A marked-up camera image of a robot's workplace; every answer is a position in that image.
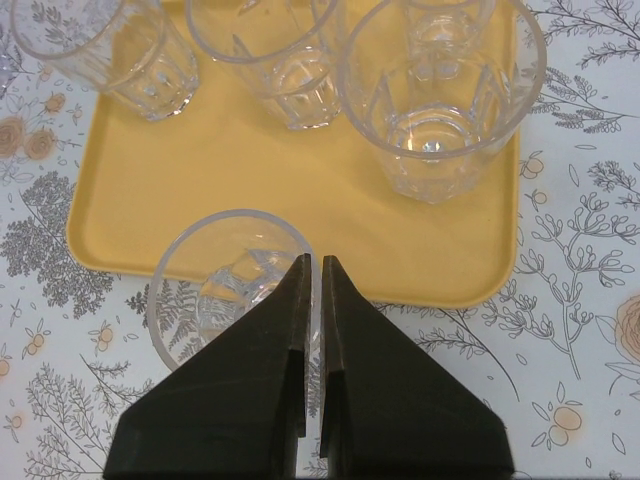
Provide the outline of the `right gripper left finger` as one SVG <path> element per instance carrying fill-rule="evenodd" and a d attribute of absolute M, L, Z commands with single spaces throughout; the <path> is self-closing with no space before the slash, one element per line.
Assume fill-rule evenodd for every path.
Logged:
<path fill-rule="evenodd" d="M 306 433 L 312 262 L 120 417 L 106 479 L 292 479 Z"/>

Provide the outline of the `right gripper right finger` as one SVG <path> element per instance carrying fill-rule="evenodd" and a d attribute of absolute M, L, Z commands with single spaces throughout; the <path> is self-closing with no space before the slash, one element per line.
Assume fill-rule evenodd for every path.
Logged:
<path fill-rule="evenodd" d="M 323 260 L 320 455 L 331 479 L 508 479 L 506 428 L 489 407 Z"/>

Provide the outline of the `small clear glass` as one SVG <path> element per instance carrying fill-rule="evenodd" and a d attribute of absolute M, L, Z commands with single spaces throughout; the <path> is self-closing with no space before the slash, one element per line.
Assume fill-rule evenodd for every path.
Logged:
<path fill-rule="evenodd" d="M 147 294 L 152 345 L 176 370 L 264 300 L 296 258 L 314 253 L 280 217 L 254 209 L 209 215 L 161 257 Z"/>
<path fill-rule="evenodd" d="M 429 65 L 461 57 L 483 41 L 496 1 L 406 1 L 409 59 Z"/>

